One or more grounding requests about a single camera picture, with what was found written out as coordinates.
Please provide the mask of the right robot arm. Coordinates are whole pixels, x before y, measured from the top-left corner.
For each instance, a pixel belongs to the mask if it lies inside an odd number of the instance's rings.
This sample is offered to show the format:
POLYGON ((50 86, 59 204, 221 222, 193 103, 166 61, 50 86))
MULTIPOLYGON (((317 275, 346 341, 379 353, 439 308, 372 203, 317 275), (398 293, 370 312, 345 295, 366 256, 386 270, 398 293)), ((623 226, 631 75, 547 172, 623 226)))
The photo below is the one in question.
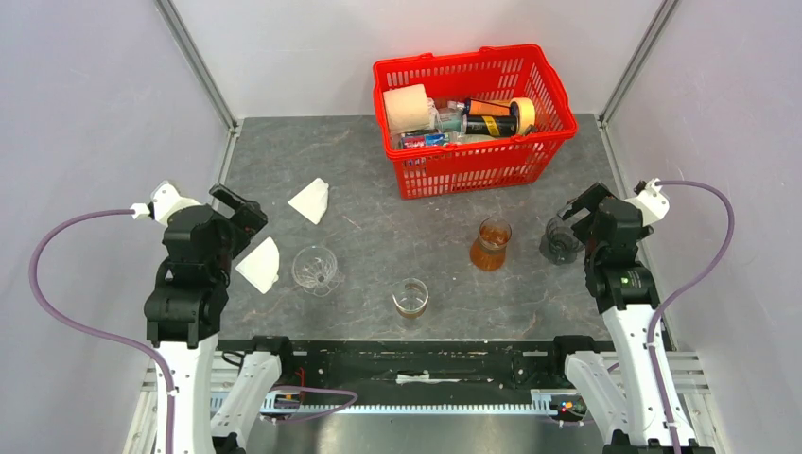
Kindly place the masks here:
POLYGON ((589 337, 561 336, 546 361, 548 379, 573 385, 604 442, 605 453, 712 453, 684 414, 658 327, 664 307, 638 243, 670 208, 663 181, 641 182, 620 199, 595 183, 560 213, 588 214, 571 231, 584 246, 585 286, 611 335, 621 379, 615 381, 589 337))

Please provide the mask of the clear glass dripper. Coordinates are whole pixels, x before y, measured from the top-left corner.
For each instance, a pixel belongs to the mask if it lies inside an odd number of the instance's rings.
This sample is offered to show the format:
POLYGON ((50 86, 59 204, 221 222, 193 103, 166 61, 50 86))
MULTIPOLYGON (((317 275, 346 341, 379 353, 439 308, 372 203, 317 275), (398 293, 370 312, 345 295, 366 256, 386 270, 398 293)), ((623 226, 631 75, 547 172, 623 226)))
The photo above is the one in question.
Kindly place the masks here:
POLYGON ((291 275, 296 285, 317 297, 327 296, 342 282, 337 257, 318 245, 308 246, 296 254, 291 275))

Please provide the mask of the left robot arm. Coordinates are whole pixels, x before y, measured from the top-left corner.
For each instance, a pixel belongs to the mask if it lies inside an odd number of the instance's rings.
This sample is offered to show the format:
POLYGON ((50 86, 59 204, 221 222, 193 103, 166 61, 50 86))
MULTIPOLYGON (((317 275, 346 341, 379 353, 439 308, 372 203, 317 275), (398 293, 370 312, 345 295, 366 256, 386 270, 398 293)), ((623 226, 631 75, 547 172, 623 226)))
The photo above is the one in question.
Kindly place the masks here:
POLYGON ((160 183, 147 208, 165 228, 166 259, 146 299, 147 339, 160 354, 158 365, 158 453, 243 453, 272 386, 285 386, 297 372, 286 337, 241 342, 244 357, 217 412, 210 410, 211 377, 221 314, 229 297, 232 263, 268 223, 256 201, 222 184, 213 198, 230 216, 184 197, 160 183))

